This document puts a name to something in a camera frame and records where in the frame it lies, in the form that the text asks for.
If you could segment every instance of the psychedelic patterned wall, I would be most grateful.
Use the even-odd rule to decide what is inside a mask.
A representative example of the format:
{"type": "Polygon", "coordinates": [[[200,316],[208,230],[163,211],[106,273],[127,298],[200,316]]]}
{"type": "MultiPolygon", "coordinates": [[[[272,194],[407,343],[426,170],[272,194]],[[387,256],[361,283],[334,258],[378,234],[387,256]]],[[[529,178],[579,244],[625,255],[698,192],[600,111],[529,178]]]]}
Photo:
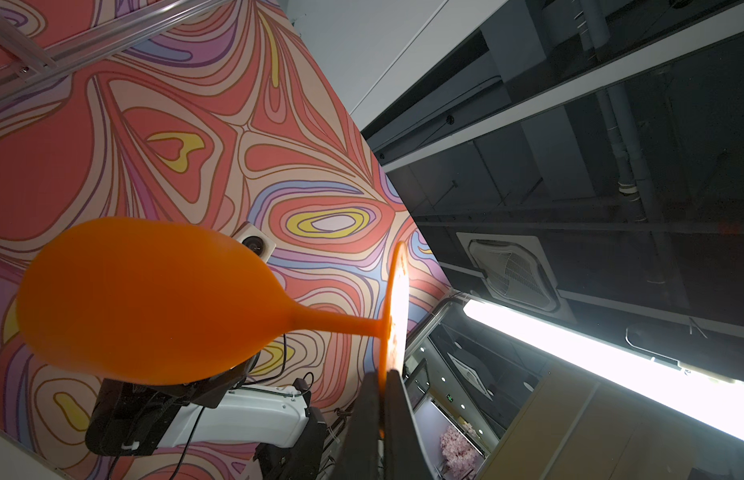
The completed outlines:
{"type": "MultiPolygon", "coordinates": [[[[45,46],[147,3],[0,0],[0,8],[45,46]]],[[[269,264],[287,293],[315,308],[376,317],[399,240],[412,258],[410,326],[448,289],[275,4],[223,5],[29,94],[0,110],[0,429],[77,480],[105,478],[111,461],[84,445],[100,379],[35,358],[18,331],[14,295],[51,238],[108,215],[224,234],[250,221],[278,243],[269,264]]],[[[267,351],[258,376],[281,363],[280,342],[267,351]]],[[[291,332],[281,383],[313,372],[313,403],[331,420],[374,368],[373,351],[368,338],[291,332]]],[[[253,447],[196,443],[177,478],[236,478],[253,447]]],[[[180,451],[122,458],[114,478],[168,478],[180,451]]]]}

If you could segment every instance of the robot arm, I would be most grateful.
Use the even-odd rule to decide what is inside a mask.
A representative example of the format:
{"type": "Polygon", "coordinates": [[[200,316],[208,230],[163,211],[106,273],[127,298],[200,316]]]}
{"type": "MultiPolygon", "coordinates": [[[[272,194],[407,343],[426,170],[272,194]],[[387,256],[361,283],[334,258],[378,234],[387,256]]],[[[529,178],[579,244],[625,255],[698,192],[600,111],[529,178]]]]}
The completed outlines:
{"type": "MultiPolygon", "coordinates": [[[[180,408],[158,448],[185,445],[201,406],[180,408]]],[[[268,443],[291,448],[308,423],[308,405],[293,386],[252,386],[225,394],[208,408],[193,435],[194,442],[268,443]]]]}

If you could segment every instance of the wooden panel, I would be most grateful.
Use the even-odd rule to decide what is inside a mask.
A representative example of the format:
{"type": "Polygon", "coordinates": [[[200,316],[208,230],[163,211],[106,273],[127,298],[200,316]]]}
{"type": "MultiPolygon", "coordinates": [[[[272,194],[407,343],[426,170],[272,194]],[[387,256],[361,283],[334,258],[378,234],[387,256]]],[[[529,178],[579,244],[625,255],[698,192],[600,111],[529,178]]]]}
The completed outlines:
{"type": "Polygon", "coordinates": [[[607,480],[644,414],[641,402],[602,384],[551,468],[548,480],[607,480]]]}
{"type": "Polygon", "coordinates": [[[551,365],[487,461],[482,478],[537,479],[566,434],[594,381],[582,372],[551,365]]]}

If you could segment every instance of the yellow swirl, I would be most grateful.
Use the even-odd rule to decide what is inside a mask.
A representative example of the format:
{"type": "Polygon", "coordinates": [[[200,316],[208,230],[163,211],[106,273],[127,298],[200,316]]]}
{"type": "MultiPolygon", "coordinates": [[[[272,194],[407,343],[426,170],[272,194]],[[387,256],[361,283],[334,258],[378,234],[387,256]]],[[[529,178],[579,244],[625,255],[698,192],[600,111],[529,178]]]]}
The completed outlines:
{"type": "Polygon", "coordinates": [[[260,15],[265,32],[268,33],[268,41],[271,43],[271,83],[273,84],[273,88],[278,88],[278,49],[276,48],[276,38],[273,37],[273,31],[265,20],[265,16],[261,12],[257,14],[260,15]]]}
{"type": "Polygon", "coordinates": [[[366,210],[355,207],[338,208],[323,212],[294,214],[287,220],[287,230],[306,238],[344,238],[369,225],[370,221],[371,216],[366,210]],[[321,228],[317,225],[322,221],[340,220],[339,217],[344,217],[342,220],[349,220],[350,224],[336,229],[321,228]]]}
{"type": "Polygon", "coordinates": [[[75,401],[75,399],[66,392],[57,392],[53,395],[56,403],[68,419],[68,423],[73,429],[79,432],[86,432],[89,427],[89,415],[75,401]]]}
{"type": "Polygon", "coordinates": [[[181,174],[187,170],[187,155],[193,150],[204,148],[204,140],[196,134],[188,134],[181,131],[165,131],[158,134],[152,134],[147,141],[177,139],[182,142],[180,154],[174,160],[168,160],[158,155],[168,168],[181,174]]]}

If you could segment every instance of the ceiling air conditioner vent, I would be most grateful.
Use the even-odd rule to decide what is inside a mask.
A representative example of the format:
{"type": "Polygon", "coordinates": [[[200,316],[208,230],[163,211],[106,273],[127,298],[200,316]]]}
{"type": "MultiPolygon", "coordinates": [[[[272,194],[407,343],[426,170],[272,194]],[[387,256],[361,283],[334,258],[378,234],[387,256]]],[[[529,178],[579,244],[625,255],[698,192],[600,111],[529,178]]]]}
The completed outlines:
{"type": "Polygon", "coordinates": [[[498,300],[552,312],[559,301],[537,257],[518,244],[473,240],[468,246],[486,272],[489,293],[498,300]]]}

